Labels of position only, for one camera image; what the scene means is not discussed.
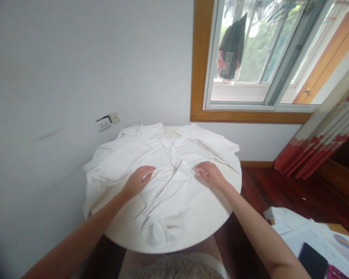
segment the wooden floor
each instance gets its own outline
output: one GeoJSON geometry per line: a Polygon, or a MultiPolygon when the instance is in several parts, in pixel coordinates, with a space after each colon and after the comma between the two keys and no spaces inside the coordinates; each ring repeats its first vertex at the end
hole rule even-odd
{"type": "MultiPolygon", "coordinates": [[[[339,223],[349,231],[349,207],[327,190],[331,185],[320,176],[301,180],[273,169],[242,171],[241,194],[260,214],[270,206],[285,207],[316,222],[339,223]]],[[[231,278],[268,278],[234,214],[214,235],[231,278]]],[[[103,237],[82,278],[116,278],[124,254],[125,249],[103,237]]]]}

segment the forearm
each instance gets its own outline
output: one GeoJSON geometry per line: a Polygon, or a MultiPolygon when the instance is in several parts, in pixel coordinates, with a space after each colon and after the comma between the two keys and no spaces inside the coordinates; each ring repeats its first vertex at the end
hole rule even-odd
{"type": "Polygon", "coordinates": [[[69,278],[87,259],[108,225],[130,197],[119,193],[65,238],[23,278],[69,278]]]}
{"type": "Polygon", "coordinates": [[[287,275],[290,278],[309,278],[283,239],[235,188],[228,183],[221,190],[270,275],[274,278],[287,275]]]}

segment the white shirt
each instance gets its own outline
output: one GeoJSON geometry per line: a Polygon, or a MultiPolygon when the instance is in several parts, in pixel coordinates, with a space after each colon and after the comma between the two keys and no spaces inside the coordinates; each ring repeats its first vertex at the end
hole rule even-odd
{"type": "Polygon", "coordinates": [[[156,170],[141,192],[146,208],[136,223],[152,247],[175,245],[195,216],[188,203],[205,187],[188,187],[191,178],[198,175],[194,167],[200,162],[216,161],[241,174],[239,159],[234,155],[239,150],[237,144],[195,124],[176,133],[182,137],[168,140],[163,137],[162,123],[139,125],[122,130],[115,141],[98,147],[93,160],[84,167],[88,181],[85,217],[106,187],[117,185],[140,166],[153,165],[156,170]]]}

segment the black phone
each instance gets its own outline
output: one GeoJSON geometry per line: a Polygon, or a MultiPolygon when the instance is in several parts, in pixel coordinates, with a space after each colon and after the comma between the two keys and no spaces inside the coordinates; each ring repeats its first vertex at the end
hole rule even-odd
{"type": "Polygon", "coordinates": [[[312,279],[324,279],[328,261],[306,242],[303,243],[298,259],[312,279]]]}

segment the window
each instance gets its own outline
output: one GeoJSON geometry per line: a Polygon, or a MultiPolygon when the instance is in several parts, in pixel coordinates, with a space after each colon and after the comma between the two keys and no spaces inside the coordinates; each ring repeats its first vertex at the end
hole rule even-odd
{"type": "Polygon", "coordinates": [[[305,123],[326,97],[304,98],[305,82],[348,11],[330,0],[195,0],[191,120],[305,123]],[[245,14],[241,66],[223,79],[218,48],[245,14]]]}

